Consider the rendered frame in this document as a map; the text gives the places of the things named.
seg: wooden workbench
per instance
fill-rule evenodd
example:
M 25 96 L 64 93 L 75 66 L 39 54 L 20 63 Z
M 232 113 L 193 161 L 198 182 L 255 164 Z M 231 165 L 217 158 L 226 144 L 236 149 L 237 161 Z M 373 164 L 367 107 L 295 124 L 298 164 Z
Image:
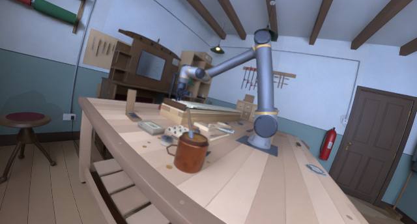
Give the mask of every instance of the wooden workbench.
M 126 102 L 80 98 L 79 104 L 80 181 L 91 170 L 94 127 L 123 171 L 172 224 L 367 223 L 327 173 L 316 175 L 305 166 L 324 170 L 295 136 L 282 132 L 273 136 L 272 144 L 278 146 L 275 157 L 236 142 L 250 134 L 246 130 L 253 123 L 230 122 L 235 133 L 210 142 L 203 170 L 187 174 L 173 165 L 174 157 L 159 143 L 160 135 L 151 136 L 128 119 Z M 166 128 L 176 125 L 160 116 L 155 104 L 136 103 L 135 113 Z M 106 207 L 97 205 L 106 218 Z

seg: mug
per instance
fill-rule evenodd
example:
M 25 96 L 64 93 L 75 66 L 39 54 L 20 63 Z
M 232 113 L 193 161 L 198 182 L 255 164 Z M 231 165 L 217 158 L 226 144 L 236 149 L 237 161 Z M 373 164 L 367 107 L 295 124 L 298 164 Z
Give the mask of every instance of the mug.
M 177 152 L 170 153 L 170 147 L 177 147 Z M 203 168 L 208 148 L 209 140 L 204 135 L 194 133 L 194 138 L 190 138 L 186 132 L 179 137 L 178 145 L 167 147 L 167 152 L 175 157 L 174 165 L 177 169 L 185 173 L 196 173 Z

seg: door frame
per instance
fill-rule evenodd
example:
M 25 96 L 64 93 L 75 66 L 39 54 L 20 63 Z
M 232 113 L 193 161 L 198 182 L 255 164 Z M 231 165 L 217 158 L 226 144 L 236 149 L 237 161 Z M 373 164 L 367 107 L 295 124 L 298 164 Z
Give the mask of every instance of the door frame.
M 382 188 L 381 188 L 379 194 L 377 195 L 377 198 L 375 199 L 375 202 L 373 203 L 373 205 L 385 209 L 386 206 L 388 205 L 388 203 L 382 201 L 382 198 L 384 197 L 386 189 L 390 185 L 391 179 L 392 179 L 392 177 L 395 173 L 395 170 L 397 169 L 397 166 L 398 166 L 398 163 L 401 159 L 401 156 L 403 155 L 403 151 L 404 151 L 405 145 L 407 143 L 407 140 L 409 139 L 410 131 L 411 131 L 411 128 L 412 128 L 412 123 L 414 122 L 414 119 L 415 119 L 416 114 L 417 114 L 417 106 L 416 106 L 417 97 L 407 96 L 405 94 L 397 94 L 397 93 L 382 91 L 382 90 L 377 90 L 377 89 L 372 89 L 372 88 L 368 88 L 368 87 L 357 86 L 356 92 L 355 92 L 355 95 L 354 95 L 351 114 L 349 115 L 349 121 L 346 125 L 345 132 L 348 132 L 351 129 L 351 125 L 352 125 L 352 122 L 353 122 L 353 114 L 352 113 L 354 113 L 358 108 L 358 101 L 359 101 L 360 91 L 374 92 L 376 94 L 394 96 L 394 97 L 404 98 L 404 99 L 408 99 L 408 100 L 413 101 L 412 107 L 411 107 L 410 117 L 409 117 L 409 120 L 407 121 L 407 125 L 405 126 L 405 131 L 404 131 L 404 134 L 403 134 L 403 138 L 401 139 L 401 142 L 399 144 L 399 147 L 398 147 L 398 150 L 397 150 L 397 155 L 395 156 L 394 161 L 392 162 L 391 168 L 388 171 L 388 175 L 387 175 L 387 177 L 386 177 L 386 179 L 385 179 L 385 181 L 382 185 Z M 330 174 L 331 177 L 333 177 L 332 174 L 333 174 L 334 170 L 336 169 L 336 166 L 335 166 L 334 162 L 338 161 L 340 159 L 341 153 L 345 149 L 346 141 L 347 141 L 347 133 L 344 133 L 343 138 L 342 138 L 341 143 L 340 143 L 340 146 L 339 146 L 339 149 L 338 149 L 338 152 L 336 154 L 336 157 L 334 158 L 334 161 L 332 163 L 332 167 L 330 168 L 330 171 L 329 171 L 329 174 Z

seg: stool leg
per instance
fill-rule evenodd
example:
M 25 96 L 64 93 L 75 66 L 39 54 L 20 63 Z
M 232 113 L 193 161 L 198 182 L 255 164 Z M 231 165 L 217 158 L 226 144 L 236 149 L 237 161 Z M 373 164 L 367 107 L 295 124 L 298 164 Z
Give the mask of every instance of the stool leg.
M 46 159 L 51 163 L 51 166 L 57 165 L 55 161 L 52 161 L 50 155 L 45 151 L 42 145 L 35 139 L 35 145 L 39 148 L 39 150 L 46 156 Z
M 20 147 L 20 155 L 18 157 L 19 159 L 23 159 L 25 157 L 25 144 L 22 144 Z
M 7 165 L 6 165 L 6 168 L 5 168 L 5 172 L 3 173 L 2 177 L 0 177 L 0 183 L 7 181 L 8 172 L 10 171 L 10 168 L 12 167 L 14 158 L 16 157 L 21 145 L 22 144 L 20 143 L 20 141 L 18 141 L 18 144 L 14 148 L 12 155 L 8 159 L 8 162 L 7 162 Z

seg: teal wall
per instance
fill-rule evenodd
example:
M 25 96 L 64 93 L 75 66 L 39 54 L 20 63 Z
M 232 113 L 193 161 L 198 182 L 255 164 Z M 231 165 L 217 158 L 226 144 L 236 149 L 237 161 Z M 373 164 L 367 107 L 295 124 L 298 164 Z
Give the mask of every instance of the teal wall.
M 0 115 L 34 111 L 47 114 L 51 122 L 36 127 L 36 133 L 69 132 L 68 113 L 75 66 L 0 49 Z M 97 84 L 109 74 L 78 67 L 72 112 L 74 131 L 81 126 L 78 97 L 95 97 Z M 0 135 L 17 134 L 19 129 L 0 126 Z
M 231 104 L 221 100 L 216 100 L 213 98 L 207 98 L 207 100 L 212 101 L 213 105 L 236 108 L 236 104 Z M 320 146 L 323 141 L 326 131 L 318 129 L 313 126 L 308 126 L 299 122 L 288 120 L 285 118 L 278 117 L 278 130 L 284 133 L 289 133 L 291 135 L 297 136 L 299 139 L 303 140 L 310 147 L 310 152 L 316 157 L 317 161 L 329 172 L 336 153 L 338 152 L 342 135 L 338 134 L 336 141 L 334 142 L 334 147 L 327 161 L 324 161 L 319 158 L 320 155 Z M 412 156 L 403 154 L 397 169 L 395 170 L 394 176 L 391 179 L 390 185 L 386 190 L 382 201 L 389 204 L 395 204 L 405 181 L 410 173 L 412 166 Z M 407 185 L 406 190 L 398 204 L 398 208 L 406 213 L 413 220 L 417 221 L 417 172 L 414 172 L 411 176 L 410 182 Z

